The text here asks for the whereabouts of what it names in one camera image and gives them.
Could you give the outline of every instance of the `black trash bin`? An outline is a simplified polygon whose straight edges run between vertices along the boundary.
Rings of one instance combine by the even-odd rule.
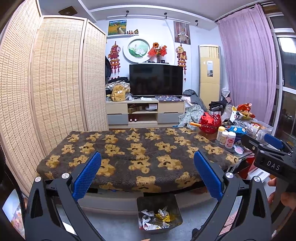
[[[163,229],[154,229],[154,230],[144,230],[144,232],[151,234],[159,234],[167,232],[183,223],[183,219],[176,201],[174,194],[163,194],[157,196],[147,196],[147,197],[138,197],[137,198],[138,206],[138,217],[142,220],[142,217],[145,215],[141,211],[147,209],[148,212],[154,211],[155,214],[158,213],[159,209],[163,209],[167,206],[167,211],[170,214],[172,221],[170,222],[170,227]]]

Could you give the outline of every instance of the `flower vase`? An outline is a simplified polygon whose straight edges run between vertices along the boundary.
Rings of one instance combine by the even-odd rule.
[[[157,55],[156,56],[157,63],[160,63],[160,59],[161,59],[161,56],[160,55]]]

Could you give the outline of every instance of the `tv stand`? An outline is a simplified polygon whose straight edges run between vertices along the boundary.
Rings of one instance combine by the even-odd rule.
[[[141,111],[128,114],[131,104],[157,104],[154,111]],[[172,127],[179,124],[179,115],[185,112],[185,102],[159,102],[157,99],[142,101],[106,102],[106,111],[110,129]],[[138,121],[130,122],[128,115],[135,116]]]

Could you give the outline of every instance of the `brown bear tablecloth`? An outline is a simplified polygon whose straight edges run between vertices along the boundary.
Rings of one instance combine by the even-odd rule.
[[[119,191],[169,192],[201,181],[195,151],[227,169],[238,158],[186,127],[71,132],[37,167],[58,178],[100,152],[102,165],[92,187]]]

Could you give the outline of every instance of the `bottle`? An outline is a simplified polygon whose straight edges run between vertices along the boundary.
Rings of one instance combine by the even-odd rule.
[[[228,132],[228,136],[226,138],[225,147],[231,149],[234,144],[236,134],[233,131]]]
[[[225,145],[227,136],[228,136],[228,132],[227,131],[224,131],[224,132],[221,133],[220,145]]]
[[[222,134],[222,132],[224,132],[224,131],[225,131],[225,127],[220,126],[219,129],[218,129],[218,133],[217,133],[217,138],[216,138],[217,141],[220,141],[221,134]]]

